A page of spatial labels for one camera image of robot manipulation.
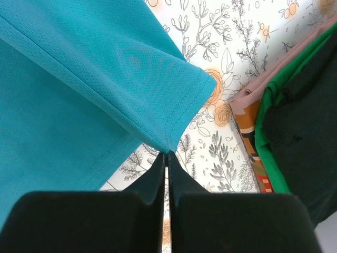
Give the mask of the teal t shirt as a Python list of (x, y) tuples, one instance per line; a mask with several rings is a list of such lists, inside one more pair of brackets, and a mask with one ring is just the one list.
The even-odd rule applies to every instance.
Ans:
[(1, 222), (31, 191), (96, 191), (174, 151), (215, 80), (143, 1), (1, 1)]

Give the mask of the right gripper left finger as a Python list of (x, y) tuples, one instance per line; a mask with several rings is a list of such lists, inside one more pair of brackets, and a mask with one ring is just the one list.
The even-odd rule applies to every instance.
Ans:
[(1, 252), (160, 252), (165, 155), (120, 192), (35, 191), (13, 206)]

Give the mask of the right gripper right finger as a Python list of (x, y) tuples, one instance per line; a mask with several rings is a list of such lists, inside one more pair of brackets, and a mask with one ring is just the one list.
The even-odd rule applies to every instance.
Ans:
[(305, 206), (290, 194), (211, 193), (168, 155), (173, 252), (320, 252)]

